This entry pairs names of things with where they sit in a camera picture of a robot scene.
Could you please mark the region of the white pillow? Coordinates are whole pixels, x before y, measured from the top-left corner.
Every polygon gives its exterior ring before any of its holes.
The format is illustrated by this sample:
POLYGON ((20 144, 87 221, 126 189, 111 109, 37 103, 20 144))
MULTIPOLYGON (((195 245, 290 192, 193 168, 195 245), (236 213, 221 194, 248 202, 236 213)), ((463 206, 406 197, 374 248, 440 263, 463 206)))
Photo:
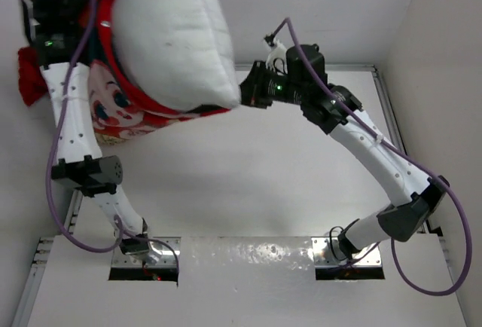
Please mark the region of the white pillow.
POLYGON ((219 0, 114 0, 111 29, 123 71, 154 101, 179 112, 240 104, 219 0))

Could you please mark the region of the red and pink pillowcase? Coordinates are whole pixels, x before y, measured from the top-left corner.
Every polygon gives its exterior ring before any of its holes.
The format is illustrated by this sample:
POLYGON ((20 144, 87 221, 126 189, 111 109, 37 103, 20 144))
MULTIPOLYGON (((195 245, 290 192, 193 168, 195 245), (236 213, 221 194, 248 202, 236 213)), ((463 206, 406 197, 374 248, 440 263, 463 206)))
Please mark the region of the red and pink pillowcase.
MULTIPOLYGON (((88 96, 94 135, 104 145, 115 145, 171 124, 228 112, 233 108, 202 105, 187 112, 167 108, 129 81, 114 52, 111 11, 114 0, 97 0, 96 25, 84 51, 90 69, 88 96)), ((19 89, 31 105, 47 92, 33 46, 19 52, 19 89)))

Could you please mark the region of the metal base plate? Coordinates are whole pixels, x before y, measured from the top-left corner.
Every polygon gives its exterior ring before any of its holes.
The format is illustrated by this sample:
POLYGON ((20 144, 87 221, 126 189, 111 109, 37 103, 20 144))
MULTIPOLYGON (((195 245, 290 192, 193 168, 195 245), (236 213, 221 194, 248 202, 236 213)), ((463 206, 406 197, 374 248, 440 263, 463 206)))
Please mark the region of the metal base plate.
POLYGON ((353 267, 382 267, 380 248, 377 243, 363 248, 355 253, 352 259, 343 257, 335 246, 335 238, 332 238, 331 246, 329 237, 312 237, 312 252, 315 267, 330 269, 344 267, 350 264, 353 267))
POLYGON ((112 267, 141 267, 143 262, 149 268, 176 268, 175 255, 180 257, 180 237, 155 237, 154 241, 144 244, 148 248, 140 253, 124 254, 116 248, 111 258, 112 267))

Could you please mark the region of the white front cover board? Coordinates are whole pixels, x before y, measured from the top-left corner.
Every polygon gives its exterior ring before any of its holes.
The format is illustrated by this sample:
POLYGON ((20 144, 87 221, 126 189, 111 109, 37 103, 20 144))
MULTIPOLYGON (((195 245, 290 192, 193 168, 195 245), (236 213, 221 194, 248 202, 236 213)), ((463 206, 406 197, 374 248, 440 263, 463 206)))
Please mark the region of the white front cover board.
POLYGON ((179 281, 111 281, 110 259, 57 237, 31 326, 462 326, 455 296, 381 280, 317 280, 306 238, 183 238, 179 281))

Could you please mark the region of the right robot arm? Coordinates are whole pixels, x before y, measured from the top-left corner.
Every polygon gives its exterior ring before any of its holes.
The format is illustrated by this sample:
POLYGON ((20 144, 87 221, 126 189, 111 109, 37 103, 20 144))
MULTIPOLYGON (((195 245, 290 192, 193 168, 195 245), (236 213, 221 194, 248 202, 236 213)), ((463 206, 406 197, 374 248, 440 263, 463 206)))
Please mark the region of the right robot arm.
POLYGON ((313 80, 295 47, 278 39, 267 43, 270 53, 256 61, 241 83, 242 104, 268 108, 273 102, 299 105, 303 116, 344 146, 378 181, 389 205, 357 219, 337 236, 333 255, 351 258, 363 248, 390 238, 406 242, 436 210, 445 192, 441 183, 383 147, 382 133, 345 87, 328 84, 331 99, 313 80))

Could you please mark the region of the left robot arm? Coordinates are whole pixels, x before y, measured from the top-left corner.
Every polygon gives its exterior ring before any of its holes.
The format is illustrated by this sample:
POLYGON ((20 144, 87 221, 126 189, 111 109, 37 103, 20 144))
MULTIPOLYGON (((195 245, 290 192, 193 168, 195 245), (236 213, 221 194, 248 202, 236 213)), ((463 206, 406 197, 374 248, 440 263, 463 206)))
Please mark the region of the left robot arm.
POLYGON ((56 125, 47 159, 45 193, 61 233, 77 247, 107 253, 76 240, 57 213, 52 184, 81 192, 104 212, 114 228, 115 245, 125 255, 145 260, 151 251, 147 224, 136 213, 121 183, 118 157, 105 157, 96 141, 90 113, 84 51, 95 27, 97 0, 20 0, 26 38, 38 56, 56 125))

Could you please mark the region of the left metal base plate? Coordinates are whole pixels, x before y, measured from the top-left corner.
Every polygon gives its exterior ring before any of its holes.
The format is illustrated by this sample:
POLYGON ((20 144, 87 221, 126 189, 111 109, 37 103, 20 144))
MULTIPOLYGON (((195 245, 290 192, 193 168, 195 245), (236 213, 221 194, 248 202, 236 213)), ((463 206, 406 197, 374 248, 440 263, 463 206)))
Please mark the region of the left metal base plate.
POLYGON ((180 237, 155 237, 154 241, 144 244, 148 248, 140 253, 124 254, 116 248, 111 258, 112 267, 141 267, 143 262, 149 268, 176 268, 175 255, 180 257, 180 237))

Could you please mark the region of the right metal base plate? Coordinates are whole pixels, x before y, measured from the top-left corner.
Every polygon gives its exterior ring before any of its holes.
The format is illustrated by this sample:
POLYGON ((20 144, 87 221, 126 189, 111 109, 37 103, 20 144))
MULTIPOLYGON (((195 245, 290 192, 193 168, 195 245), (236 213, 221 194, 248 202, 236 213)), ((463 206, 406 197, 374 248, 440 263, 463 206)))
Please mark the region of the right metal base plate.
POLYGON ((335 238, 332 238, 331 246, 329 237, 312 237, 312 252, 315 267, 330 269, 344 267, 350 264, 353 267, 382 267, 380 248, 377 243, 363 248, 355 253, 352 259, 343 257, 335 246, 335 238))

